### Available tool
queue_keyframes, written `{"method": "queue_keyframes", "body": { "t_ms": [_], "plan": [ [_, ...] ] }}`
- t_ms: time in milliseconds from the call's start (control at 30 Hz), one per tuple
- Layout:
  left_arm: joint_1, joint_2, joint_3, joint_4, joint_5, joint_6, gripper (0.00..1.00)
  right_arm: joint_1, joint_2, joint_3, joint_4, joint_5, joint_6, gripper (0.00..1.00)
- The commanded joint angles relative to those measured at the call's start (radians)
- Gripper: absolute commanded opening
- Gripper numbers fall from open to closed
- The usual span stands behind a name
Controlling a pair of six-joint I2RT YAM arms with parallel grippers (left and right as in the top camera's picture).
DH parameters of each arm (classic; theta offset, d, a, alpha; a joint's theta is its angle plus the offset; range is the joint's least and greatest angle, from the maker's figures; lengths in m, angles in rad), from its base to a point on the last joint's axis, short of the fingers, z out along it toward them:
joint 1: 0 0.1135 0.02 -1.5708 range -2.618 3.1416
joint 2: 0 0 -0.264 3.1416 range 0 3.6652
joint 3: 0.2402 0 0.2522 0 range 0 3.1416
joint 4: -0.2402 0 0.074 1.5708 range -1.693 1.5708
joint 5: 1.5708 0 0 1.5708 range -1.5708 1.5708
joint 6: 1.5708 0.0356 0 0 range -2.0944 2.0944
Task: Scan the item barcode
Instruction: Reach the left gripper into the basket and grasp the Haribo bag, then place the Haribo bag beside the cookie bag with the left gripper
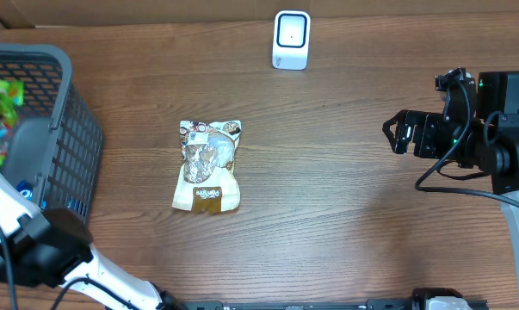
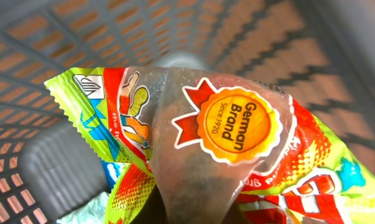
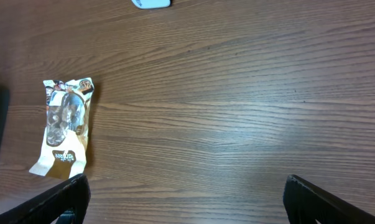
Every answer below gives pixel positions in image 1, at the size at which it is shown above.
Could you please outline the blue Oreo cookie pack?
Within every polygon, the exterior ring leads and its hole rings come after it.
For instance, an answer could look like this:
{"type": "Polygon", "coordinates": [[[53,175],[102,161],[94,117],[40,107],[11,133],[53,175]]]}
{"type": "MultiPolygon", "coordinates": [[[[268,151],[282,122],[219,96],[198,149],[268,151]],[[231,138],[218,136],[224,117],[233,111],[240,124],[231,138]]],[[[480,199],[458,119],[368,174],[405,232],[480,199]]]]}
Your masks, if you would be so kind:
{"type": "Polygon", "coordinates": [[[15,186],[15,189],[28,201],[37,202],[37,196],[34,195],[34,186],[30,182],[22,180],[15,186]]]}

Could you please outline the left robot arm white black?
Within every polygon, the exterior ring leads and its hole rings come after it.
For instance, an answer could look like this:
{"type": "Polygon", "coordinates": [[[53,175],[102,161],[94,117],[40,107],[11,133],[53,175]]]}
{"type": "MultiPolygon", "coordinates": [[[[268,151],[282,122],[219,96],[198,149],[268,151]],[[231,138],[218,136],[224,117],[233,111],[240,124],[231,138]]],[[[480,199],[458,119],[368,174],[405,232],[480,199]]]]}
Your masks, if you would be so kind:
{"type": "Polygon", "coordinates": [[[109,309],[182,309],[153,283],[131,276],[93,245],[69,208],[28,201],[0,173],[0,282],[76,290],[109,309]]]}

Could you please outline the green Haribo gummy bag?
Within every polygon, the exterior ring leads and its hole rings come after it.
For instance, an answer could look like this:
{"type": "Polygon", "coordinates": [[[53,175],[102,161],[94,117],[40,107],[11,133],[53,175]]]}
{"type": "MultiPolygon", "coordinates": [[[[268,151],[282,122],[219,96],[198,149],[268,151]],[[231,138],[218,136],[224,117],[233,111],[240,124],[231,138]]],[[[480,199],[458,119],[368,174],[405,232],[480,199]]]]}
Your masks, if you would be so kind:
{"type": "Polygon", "coordinates": [[[20,120],[24,90],[23,82],[0,80],[0,167],[7,157],[8,137],[20,120]]]}

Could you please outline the brown nuts snack pouch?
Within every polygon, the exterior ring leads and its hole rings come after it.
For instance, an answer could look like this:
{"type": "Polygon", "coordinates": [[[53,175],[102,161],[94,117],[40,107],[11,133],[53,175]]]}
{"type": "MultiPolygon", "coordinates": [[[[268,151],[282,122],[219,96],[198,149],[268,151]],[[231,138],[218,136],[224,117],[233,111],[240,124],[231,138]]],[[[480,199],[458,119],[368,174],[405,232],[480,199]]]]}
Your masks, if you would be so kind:
{"type": "Polygon", "coordinates": [[[193,213],[220,214],[239,206],[235,155],[242,123],[181,121],[183,164],[171,206],[193,213]]]}

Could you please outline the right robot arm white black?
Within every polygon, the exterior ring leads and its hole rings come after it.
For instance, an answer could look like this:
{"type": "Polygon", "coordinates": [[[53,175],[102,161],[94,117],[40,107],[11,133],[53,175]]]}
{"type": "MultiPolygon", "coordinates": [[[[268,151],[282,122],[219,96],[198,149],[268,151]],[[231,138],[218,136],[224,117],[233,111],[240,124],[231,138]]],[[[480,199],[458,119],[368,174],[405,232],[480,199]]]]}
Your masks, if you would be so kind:
{"type": "Polygon", "coordinates": [[[427,193],[471,195],[499,202],[516,266],[519,294],[519,71],[487,71],[473,78],[459,67],[435,77],[443,94],[440,113],[403,109],[382,126],[396,154],[413,144],[418,158],[435,160],[415,182],[427,193]],[[491,190],[426,186],[424,181],[456,164],[468,169],[461,180],[491,179],[491,190]]]}

